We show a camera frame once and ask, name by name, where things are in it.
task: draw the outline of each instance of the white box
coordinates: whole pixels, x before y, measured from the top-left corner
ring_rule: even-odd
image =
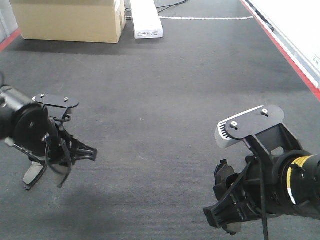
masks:
[[[164,36],[154,0],[130,0],[135,39],[155,39]]]

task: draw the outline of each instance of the black cylinder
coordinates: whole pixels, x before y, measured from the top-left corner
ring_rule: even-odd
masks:
[[[0,140],[13,134],[15,117],[30,104],[35,102],[11,86],[0,88]]]

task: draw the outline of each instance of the white line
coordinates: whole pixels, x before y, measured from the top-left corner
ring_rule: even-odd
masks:
[[[126,16],[127,19],[132,19],[132,16]],[[160,19],[170,20],[247,20],[253,19],[253,16],[246,17],[172,17],[172,16],[160,16]]]

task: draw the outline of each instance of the metal plate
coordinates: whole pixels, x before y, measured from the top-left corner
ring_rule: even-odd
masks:
[[[266,105],[228,120],[225,130],[231,138],[241,140],[281,124],[284,118],[285,113],[280,107]],[[232,122],[236,122],[236,126],[231,126]]]

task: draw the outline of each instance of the white wall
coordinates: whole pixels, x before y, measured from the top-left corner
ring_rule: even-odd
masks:
[[[0,0],[0,42],[9,37],[18,24],[9,0]]]
[[[250,0],[320,75],[320,1]]]

